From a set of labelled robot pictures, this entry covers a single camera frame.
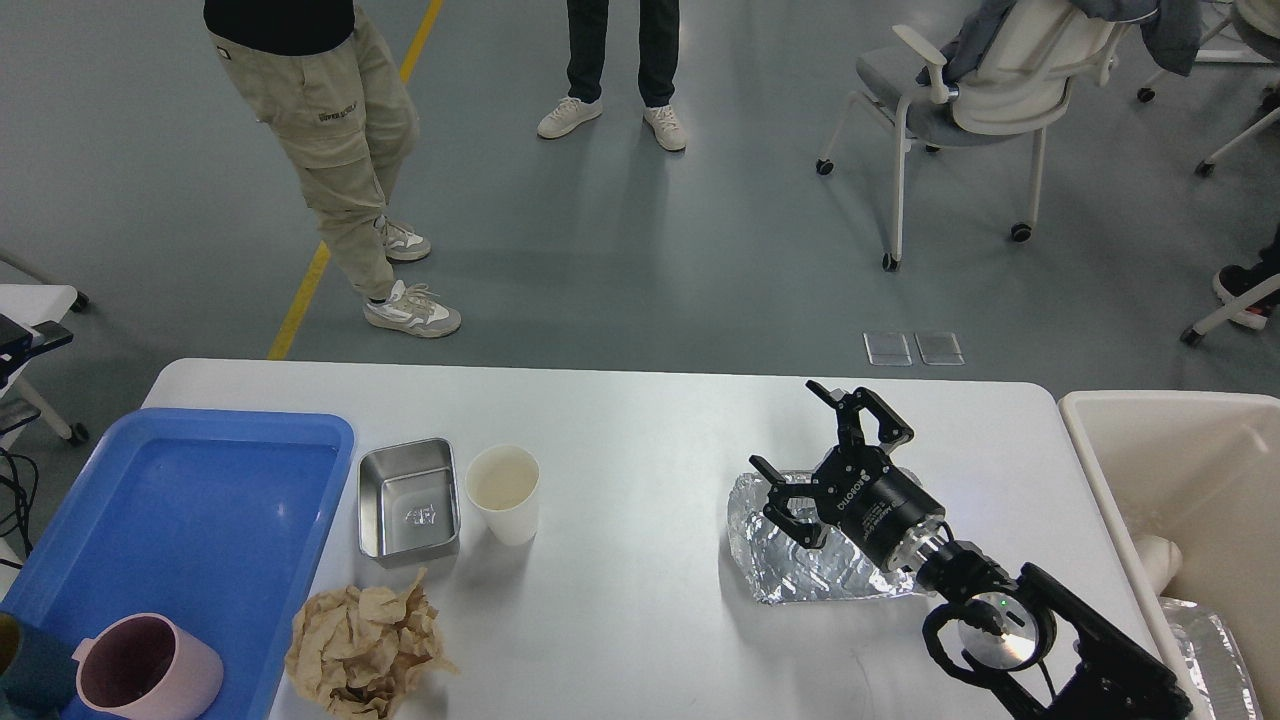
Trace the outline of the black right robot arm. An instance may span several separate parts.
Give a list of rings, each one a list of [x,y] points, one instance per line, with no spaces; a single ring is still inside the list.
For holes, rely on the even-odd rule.
[[[1010,577],[972,542],[957,539],[945,507],[893,464],[913,428],[878,393],[806,388],[836,415],[837,442],[805,483],[764,457],[750,464],[768,483],[762,511],[791,541],[819,550],[831,530],[882,571],[905,571],[942,597],[925,618],[928,655],[948,676],[991,692],[1015,719],[1187,719],[1193,705],[1178,678],[1082,598],[1028,562]],[[1059,621],[1075,634],[1078,665],[1041,703],[1018,674],[1042,667]]]

